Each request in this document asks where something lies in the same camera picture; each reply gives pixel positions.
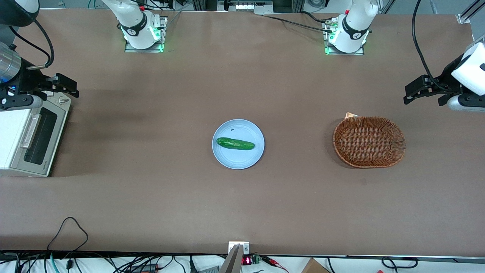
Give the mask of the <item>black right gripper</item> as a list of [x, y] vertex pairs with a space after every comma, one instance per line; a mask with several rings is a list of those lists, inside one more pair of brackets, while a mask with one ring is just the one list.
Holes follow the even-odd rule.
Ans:
[[42, 91], [62, 92], [71, 97], [79, 98], [77, 82], [62, 73], [53, 77], [45, 76], [40, 70], [28, 70], [31, 63], [22, 63], [19, 73], [6, 83], [1, 83], [2, 96], [9, 94], [39, 95]]

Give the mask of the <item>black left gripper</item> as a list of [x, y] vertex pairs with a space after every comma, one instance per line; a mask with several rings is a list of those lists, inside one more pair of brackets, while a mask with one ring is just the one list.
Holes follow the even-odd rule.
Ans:
[[405, 86], [405, 96], [403, 97], [404, 104], [408, 105], [418, 98], [443, 94], [443, 96], [438, 98], [438, 105], [440, 107], [445, 105], [448, 107], [455, 107], [453, 99], [455, 95], [467, 93], [467, 88], [463, 87], [463, 85], [452, 76], [452, 72], [458, 67], [462, 58], [463, 55], [459, 55], [459, 57], [445, 66], [440, 76], [430, 76], [430, 79], [434, 80], [434, 83], [431, 82], [428, 76], [422, 75], [407, 84]]

